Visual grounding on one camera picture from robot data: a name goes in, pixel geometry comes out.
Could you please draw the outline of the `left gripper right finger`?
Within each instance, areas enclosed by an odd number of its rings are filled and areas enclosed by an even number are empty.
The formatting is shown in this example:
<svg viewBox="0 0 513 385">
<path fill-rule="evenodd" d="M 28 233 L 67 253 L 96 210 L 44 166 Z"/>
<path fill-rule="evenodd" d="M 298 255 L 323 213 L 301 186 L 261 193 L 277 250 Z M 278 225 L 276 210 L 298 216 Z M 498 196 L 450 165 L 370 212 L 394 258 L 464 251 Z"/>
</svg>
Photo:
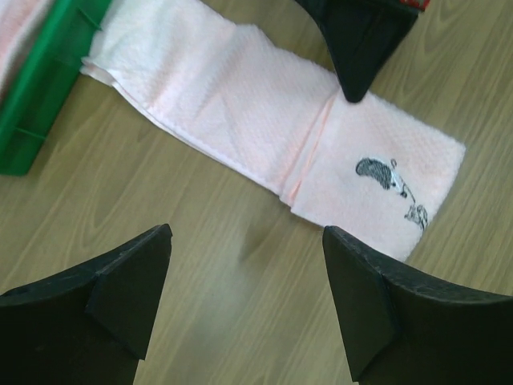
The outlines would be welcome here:
<svg viewBox="0 0 513 385">
<path fill-rule="evenodd" d="M 336 226 L 322 246 L 354 382 L 511 383 L 511 297 L 426 274 Z"/>
</svg>

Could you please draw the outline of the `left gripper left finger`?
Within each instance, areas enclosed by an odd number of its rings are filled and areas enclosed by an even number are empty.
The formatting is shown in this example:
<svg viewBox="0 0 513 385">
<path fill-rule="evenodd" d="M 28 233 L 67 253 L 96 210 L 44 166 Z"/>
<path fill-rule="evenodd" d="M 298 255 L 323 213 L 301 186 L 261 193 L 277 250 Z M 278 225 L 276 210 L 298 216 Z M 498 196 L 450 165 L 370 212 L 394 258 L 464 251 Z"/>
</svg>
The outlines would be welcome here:
<svg viewBox="0 0 513 385">
<path fill-rule="evenodd" d="M 157 225 L 1 296 L 3 384 L 131 384 L 145 360 L 172 253 Z"/>
</svg>

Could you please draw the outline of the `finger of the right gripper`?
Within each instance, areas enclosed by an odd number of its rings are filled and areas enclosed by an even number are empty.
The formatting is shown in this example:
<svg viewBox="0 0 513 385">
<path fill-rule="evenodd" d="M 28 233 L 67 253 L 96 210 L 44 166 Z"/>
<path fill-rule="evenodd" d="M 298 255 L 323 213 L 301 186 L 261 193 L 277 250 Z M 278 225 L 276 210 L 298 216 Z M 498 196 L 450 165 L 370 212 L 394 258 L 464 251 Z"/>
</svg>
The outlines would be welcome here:
<svg viewBox="0 0 513 385">
<path fill-rule="evenodd" d="M 362 101 L 419 16 L 418 1 L 299 1 L 316 23 L 345 99 Z"/>
</svg>

